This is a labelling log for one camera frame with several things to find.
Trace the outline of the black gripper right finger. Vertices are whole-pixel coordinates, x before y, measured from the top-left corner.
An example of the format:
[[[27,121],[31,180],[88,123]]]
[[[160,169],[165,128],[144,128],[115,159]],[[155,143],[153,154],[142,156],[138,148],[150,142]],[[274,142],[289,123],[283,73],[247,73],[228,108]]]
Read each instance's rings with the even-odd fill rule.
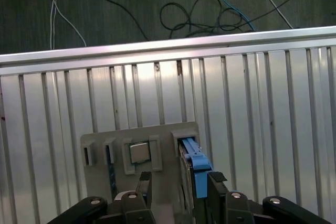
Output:
[[[221,172],[206,173],[206,208],[212,223],[329,223],[287,198],[269,196],[259,204],[225,186]]]

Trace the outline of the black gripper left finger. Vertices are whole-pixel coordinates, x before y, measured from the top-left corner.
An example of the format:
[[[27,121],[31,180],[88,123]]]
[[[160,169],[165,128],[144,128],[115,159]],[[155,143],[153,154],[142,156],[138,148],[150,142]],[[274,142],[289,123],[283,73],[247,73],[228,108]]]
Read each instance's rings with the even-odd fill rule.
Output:
[[[136,190],[123,191],[108,203],[87,197],[54,218],[54,223],[156,223],[151,211],[152,173],[142,172]]]

